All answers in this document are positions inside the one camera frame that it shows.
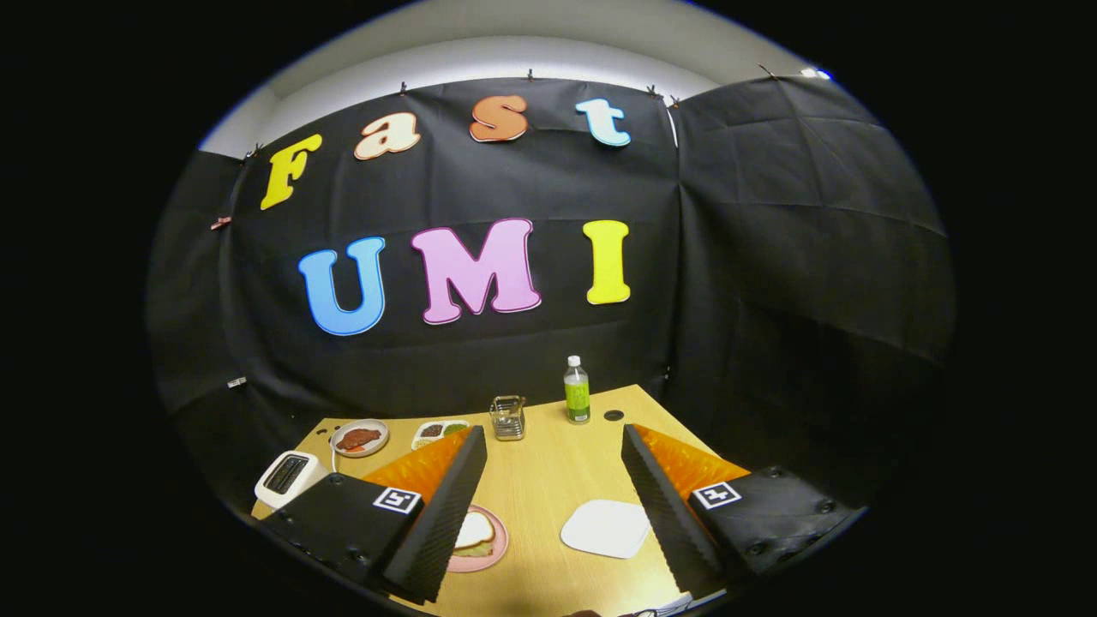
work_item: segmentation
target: wire utensil holder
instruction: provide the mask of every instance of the wire utensil holder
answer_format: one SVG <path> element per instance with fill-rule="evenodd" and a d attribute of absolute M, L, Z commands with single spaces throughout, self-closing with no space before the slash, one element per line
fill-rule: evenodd
<path fill-rule="evenodd" d="M 525 437 L 525 396 L 496 396 L 488 408 L 495 437 L 500 441 L 516 441 Z"/>

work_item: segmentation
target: blue letter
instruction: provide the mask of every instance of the blue letter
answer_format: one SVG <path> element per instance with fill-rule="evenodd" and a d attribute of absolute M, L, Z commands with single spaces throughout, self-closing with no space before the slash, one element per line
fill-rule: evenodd
<path fill-rule="evenodd" d="M 381 265 L 377 254 L 385 248 L 384 238 L 362 238 L 347 247 L 347 255 L 358 261 L 358 280 L 362 285 L 362 305 L 355 311 L 343 311 L 336 300 L 336 287 L 331 280 L 331 266 L 336 262 L 336 251 L 318 250 L 306 255 L 297 263 L 297 270 L 305 276 L 305 292 L 308 308 L 316 325 L 337 336 L 362 334 L 381 321 L 385 312 L 385 290 L 381 287 Z"/>
<path fill-rule="evenodd" d="M 590 134 L 596 139 L 607 146 L 626 146 L 632 137 L 627 133 L 622 133 L 613 125 L 613 119 L 624 119 L 624 112 L 611 108 L 606 99 L 591 99 L 575 105 L 575 109 L 587 114 L 587 124 L 590 126 Z"/>

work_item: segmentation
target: clip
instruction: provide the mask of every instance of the clip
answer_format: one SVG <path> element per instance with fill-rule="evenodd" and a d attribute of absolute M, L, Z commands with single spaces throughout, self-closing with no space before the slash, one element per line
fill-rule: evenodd
<path fill-rule="evenodd" d="M 246 160 L 248 160 L 249 158 L 253 158 L 253 157 L 259 156 L 259 150 L 263 147 L 263 145 L 264 144 L 256 144 L 256 148 L 255 149 L 248 150 L 248 152 L 244 153 L 244 158 L 240 159 L 240 165 L 244 165 L 244 162 Z"/>

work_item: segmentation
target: letter m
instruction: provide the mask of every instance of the letter m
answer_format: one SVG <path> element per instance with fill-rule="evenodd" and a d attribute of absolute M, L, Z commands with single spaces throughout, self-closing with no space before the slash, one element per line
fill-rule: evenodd
<path fill-rule="evenodd" d="M 430 307 L 422 318 L 428 324 L 446 324 L 461 317 L 461 307 L 450 298 L 450 285 L 475 315 L 484 311 L 487 294 L 495 279 L 496 295 L 491 308 L 499 313 L 517 313 L 541 304 L 541 294 L 533 289 L 525 240 L 533 223 L 525 218 L 496 221 L 488 229 L 484 248 L 474 259 L 456 234 L 448 227 L 420 232 L 411 246 L 422 254 L 427 271 L 427 293 Z"/>

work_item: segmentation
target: plastic bottle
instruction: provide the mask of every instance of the plastic bottle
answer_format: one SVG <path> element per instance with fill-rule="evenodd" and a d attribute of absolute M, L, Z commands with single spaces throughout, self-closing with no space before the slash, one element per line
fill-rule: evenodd
<path fill-rule="evenodd" d="M 564 373 L 564 394 L 567 395 L 567 419 L 572 424 L 590 422 L 590 378 L 579 366 L 578 356 L 567 357 Z"/>

